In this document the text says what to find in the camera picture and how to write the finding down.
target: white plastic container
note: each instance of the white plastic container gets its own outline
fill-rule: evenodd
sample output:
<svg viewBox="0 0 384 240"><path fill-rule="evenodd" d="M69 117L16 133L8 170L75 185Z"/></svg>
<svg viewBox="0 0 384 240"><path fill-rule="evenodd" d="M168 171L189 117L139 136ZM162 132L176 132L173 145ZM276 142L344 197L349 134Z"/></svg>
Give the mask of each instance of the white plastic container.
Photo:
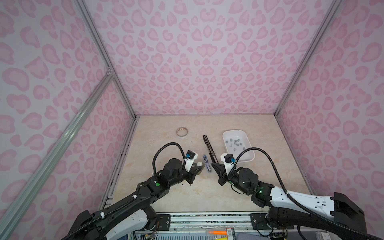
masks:
<svg viewBox="0 0 384 240"><path fill-rule="evenodd" d="M235 159L243 151L243 147L245 149L251 147L251 143L249 142L247 134L244 131L241 131L239 129L225 131L223 133L223 140L224 140L225 148L227 149L227 153L233 154L233 157ZM238 163L250 162L253 159L255 159L254 151L248 151L241 156Z"/></svg>

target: yellow object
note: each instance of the yellow object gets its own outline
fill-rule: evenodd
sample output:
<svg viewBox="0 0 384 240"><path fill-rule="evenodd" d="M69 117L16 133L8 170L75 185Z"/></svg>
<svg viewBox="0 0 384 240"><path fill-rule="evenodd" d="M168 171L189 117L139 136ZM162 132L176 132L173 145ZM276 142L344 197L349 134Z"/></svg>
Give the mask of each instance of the yellow object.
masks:
<svg viewBox="0 0 384 240"><path fill-rule="evenodd" d="M208 233L215 235L227 235L226 231L208 231Z"/></svg>

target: black cable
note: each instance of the black cable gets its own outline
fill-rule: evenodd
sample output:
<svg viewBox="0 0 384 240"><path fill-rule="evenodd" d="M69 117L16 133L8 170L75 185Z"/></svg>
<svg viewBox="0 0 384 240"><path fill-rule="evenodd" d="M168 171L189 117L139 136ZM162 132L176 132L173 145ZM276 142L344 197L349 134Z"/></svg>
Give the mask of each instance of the black cable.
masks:
<svg viewBox="0 0 384 240"><path fill-rule="evenodd" d="M263 234L261 234L260 231L259 231L259 224L260 224L260 223L263 223L263 222L265 222L265 223L268 225L266 219L264 219L264 221L260 221L260 222L258 222L258 223L256 224L256 230L257 230L257 232L260 234L260 236L262 236L262 237L269 237L269 236L273 233L273 227L272 227L272 230L268 233L268 235L263 235Z"/></svg>
<svg viewBox="0 0 384 240"><path fill-rule="evenodd" d="M235 172L236 172L236 163L233 165L231 171L229 171L228 173L228 179L231 180L233 178L233 176L235 175Z"/></svg>
<svg viewBox="0 0 384 240"><path fill-rule="evenodd" d="M133 239L134 239L134 240L137 240L137 237L136 237L136 231L133 231L132 234L133 234Z"/></svg>
<svg viewBox="0 0 384 240"><path fill-rule="evenodd" d="M299 235L300 235L300 237L303 239L303 240L307 240L305 237L304 237L304 235L301 233L301 231L300 231L300 225L297 225L297 232L299 233Z"/></svg>
<svg viewBox="0 0 384 240"><path fill-rule="evenodd" d="M177 146L180 151L181 151L181 155L183 156L183 159L186 159L187 157L184 155L184 151L183 149L181 148L181 146L177 143L177 142L169 142L167 143L166 145L162 146L158 151L157 153L155 154L155 156L153 157L153 160L152 160L152 167L153 167L153 174L155 175L156 173L156 166L155 166L155 162L156 162L156 158L157 156L160 154L161 151L164 150L164 148L168 147L168 146L171 146L171 145L175 145Z"/></svg>
<svg viewBox="0 0 384 240"><path fill-rule="evenodd" d="M184 170L186 163L187 163L187 161L183 160L183 165L181 166L181 171Z"/></svg>
<svg viewBox="0 0 384 240"><path fill-rule="evenodd" d="M279 173L278 173L278 171L277 171L277 168L276 168L275 164L274 164L273 161L272 161L272 158L268 155L268 153L267 153L266 151L262 150L261 148L258 148L258 147L250 147L250 148L248 148L248 149L242 151L242 152L239 154L239 156L236 158L236 162L240 159L240 157L241 157L244 153L246 153L246 152L248 152L248 151L252 151L252 150L260 151L260 152L262 152L264 155L266 155L266 157L268 158L268 160L270 161L270 163L271 163L271 165L272 165L272 167L273 167L273 170L275 171L276 177L277 177L277 179L278 179L278 181L279 181L279 183L280 183L280 185L281 185L281 188L283 189L283 191L285 192L285 194L287 195L287 197L288 197L294 204L296 204L298 207L300 207L301 209L303 209L303 210L306 211L307 213L312 214L312 215L318 217L319 219L321 219L321 220L323 220L323 221L326 221L327 223L329 223L329 224L332 225L333 227L342 228L342 229L344 229L344 230L350 231L350 232L352 232L352 233L354 233L354 234L357 234L357 235L359 235L359 236L361 236L361 237L364 237L364 238L367 238L367 239L370 239L370 240L383 240L383 239L381 239L381 238L379 238L379 237L376 237L376 236L373 236L373 235L370 235L370 234L367 234L367 233L364 233L364 232L361 232L361 231L357 231L357 230L351 229L351 228L349 228L349 227L347 227L347 226L345 226L345 225L343 225L343 224L340 224L340 223L334 222L334 221L332 221L332 220L329 220L328 218L323 217L322 215L320 215L320 214L318 214L318 213L312 211L311 209L308 209L307 207L303 206L303 205L300 204L298 201L296 201L296 200L295 200L295 199L288 193L287 189L285 188L285 186L284 186L284 184L283 184L283 181L281 180L280 175L279 175Z"/></svg>
<svg viewBox="0 0 384 240"><path fill-rule="evenodd" d="M240 195L244 194L244 193L239 193L238 191L236 191L235 189L233 189L232 184L231 184L231 188L232 188L232 190L233 190L235 193L238 193L238 194L240 194Z"/></svg>
<svg viewBox="0 0 384 240"><path fill-rule="evenodd" d="M140 189L140 185L143 184L143 183L144 183L144 182L140 182L140 183L136 186L136 191L135 191L134 195L137 195L137 194L138 194L139 189ZM115 208L114 210L105 213L104 217L106 217L106 216L108 216L108 215L110 215L110 214L112 214L112 213L115 213L115 212L119 211L120 209L122 209L122 208L128 206L128 205L131 204L134 200L135 200L135 198L132 196L131 199L129 199L126 203L124 203L124 204L121 205L120 207ZM68 233L68 234L67 234L65 237L63 237L61 240L68 240L69 238L71 238L72 236L74 236L75 234L77 234L78 232L84 230L84 229L85 229L86 227L88 227L89 225L91 225L91 224L93 224L93 223L95 223L95 222L97 222L97 221L99 221L99 220L101 220L101 219L103 219L103 217L98 216L98 217L92 219L91 221L88 221L88 222L86 222L86 223L80 225L80 227L78 227L78 228L76 228L75 230L73 230L73 231L71 231L70 233Z"/></svg>
<svg viewBox="0 0 384 240"><path fill-rule="evenodd" d="M168 146L170 146L170 145L176 145L176 146L180 149L181 154L182 154L182 156L183 156L183 159L186 159L186 156L184 155L184 151L183 151L183 149L181 148L181 146L180 146L178 143L176 143L176 142L170 142L170 143L167 143L166 145L162 146L162 147L157 151L157 153L155 154L155 156L153 157L153 161L152 161L153 175L156 175L156 174L157 174L157 173L156 173L156 166L155 166L155 161L156 161L157 156L160 154L160 152L161 152L164 148L166 148L166 147L168 147ZM137 186L136 186L136 191L135 191L135 193L134 193L133 195L137 195L137 194L138 194L139 189L140 189L140 186L141 186L141 184L143 184L143 183L144 183L144 182L140 182L140 183L137 184ZM124 204L121 205L120 207L115 208L114 210L105 213L104 217L106 217L106 216L108 216L108 215L110 215L110 214L113 214L113 213L115 213L115 212L121 210L122 208L125 208L126 206L128 206L129 204L131 204L135 199L136 199L136 198L134 198L134 197L132 196L131 199L129 199L126 203L124 203ZM103 217L98 216L98 217L96 217L96 218L94 218L94 219L92 219L92 220L90 220L90 221L88 221L88 222L86 222L86 223L83 223L82 225L80 225L80 226L79 226L78 228L76 228L75 230L69 232L69 233L68 233L65 237L63 237L61 240L68 240L69 238L71 238L72 236L74 236L75 234L77 234L78 232L84 230L86 227L90 226L91 224L93 224L93 223L95 223L95 222L97 222L97 221L99 221L99 220L101 220L101 219L103 219Z"/></svg>

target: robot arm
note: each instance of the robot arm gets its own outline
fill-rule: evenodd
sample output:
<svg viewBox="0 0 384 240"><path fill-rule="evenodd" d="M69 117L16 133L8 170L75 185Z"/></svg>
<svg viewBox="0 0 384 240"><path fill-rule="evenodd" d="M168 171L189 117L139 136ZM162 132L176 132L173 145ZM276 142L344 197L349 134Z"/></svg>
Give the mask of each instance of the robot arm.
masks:
<svg viewBox="0 0 384 240"><path fill-rule="evenodd" d="M115 240L135 230L154 228L157 214L150 205L166 195L171 186L184 180L192 184L204 167L201 162L193 163L197 159L195 152L182 154L183 162L170 159L163 170L139 183L126 198L93 214L88 210L80 213L62 240Z"/></svg>
<svg viewBox="0 0 384 240"><path fill-rule="evenodd" d="M239 158L250 150L261 151L268 157L282 188L259 181L258 175L249 168L237 169ZM219 176L218 183L223 186L229 182L231 187L251 195L251 201L259 207L270 207L266 221L271 227L281 229L297 225L327 230L342 239L380 239L367 234L364 212L344 194L315 196L285 190L272 159L262 149L246 149L237 159L224 153L221 162L212 163Z"/></svg>

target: beige marble surface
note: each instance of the beige marble surface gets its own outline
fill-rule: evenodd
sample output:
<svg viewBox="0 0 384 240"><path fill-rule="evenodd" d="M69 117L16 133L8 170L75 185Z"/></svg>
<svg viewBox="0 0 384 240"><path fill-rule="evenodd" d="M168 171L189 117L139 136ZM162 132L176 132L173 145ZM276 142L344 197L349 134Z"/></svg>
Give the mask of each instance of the beige marble surface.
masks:
<svg viewBox="0 0 384 240"><path fill-rule="evenodd" d="M177 138L175 131L186 127L186 139ZM225 152L222 134L227 130L246 132L253 147L264 149L273 159L288 190L308 194L304 179L288 148L273 115L238 116L144 116L140 117L124 167L114 194L117 202L135 191L136 184L148 179L152 172L152 159L160 147L168 142L179 143L184 152L193 150L202 160L209 152L203 141L206 134L217 157ZM259 175L259 180L280 186L269 160L261 153L251 162L239 164ZM157 171L163 169L170 158L181 159L176 146L165 148L156 160ZM157 212L258 211L251 196L233 192L229 183L220 186L214 170L204 169L192 185L186 181L171 187L169 193L152 207Z"/></svg>

